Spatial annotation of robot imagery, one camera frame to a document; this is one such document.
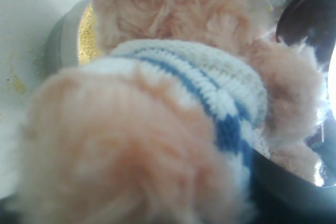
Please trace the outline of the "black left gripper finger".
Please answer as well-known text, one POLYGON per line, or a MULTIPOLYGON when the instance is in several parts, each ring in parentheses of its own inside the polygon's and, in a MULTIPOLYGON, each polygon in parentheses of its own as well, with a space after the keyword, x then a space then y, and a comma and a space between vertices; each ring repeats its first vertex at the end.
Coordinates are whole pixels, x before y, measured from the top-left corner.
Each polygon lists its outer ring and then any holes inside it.
POLYGON ((257 215, 251 223, 335 223, 335 186, 319 187, 260 154, 251 177, 257 215))

